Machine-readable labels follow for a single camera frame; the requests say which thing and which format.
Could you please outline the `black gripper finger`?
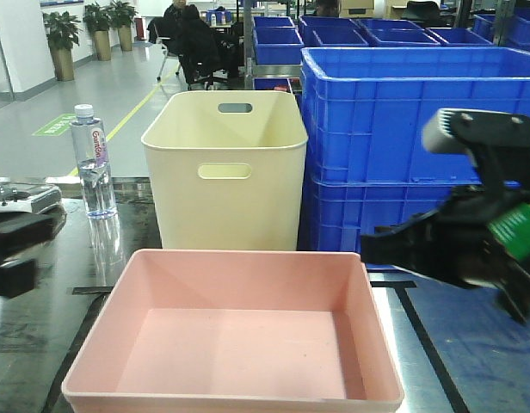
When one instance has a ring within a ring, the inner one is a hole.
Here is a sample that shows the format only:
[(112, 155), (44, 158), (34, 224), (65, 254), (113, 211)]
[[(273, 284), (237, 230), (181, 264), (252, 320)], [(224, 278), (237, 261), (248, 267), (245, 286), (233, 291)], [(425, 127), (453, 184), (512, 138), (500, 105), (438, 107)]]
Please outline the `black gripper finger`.
[(33, 258), (10, 260), (53, 238), (53, 217), (36, 213), (0, 213), (0, 297), (14, 298), (35, 288)]

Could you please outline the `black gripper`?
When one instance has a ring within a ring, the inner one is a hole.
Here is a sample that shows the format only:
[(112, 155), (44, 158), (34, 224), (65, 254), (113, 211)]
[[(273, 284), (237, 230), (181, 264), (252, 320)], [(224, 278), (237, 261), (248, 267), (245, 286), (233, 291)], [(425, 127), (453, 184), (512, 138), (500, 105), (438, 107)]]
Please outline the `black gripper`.
[(479, 185), (459, 189), (439, 212), (361, 235), (361, 260), (454, 287), (494, 287), (497, 303), (524, 324), (530, 317), (530, 117), (440, 110), (436, 125), (437, 152), (466, 155)]

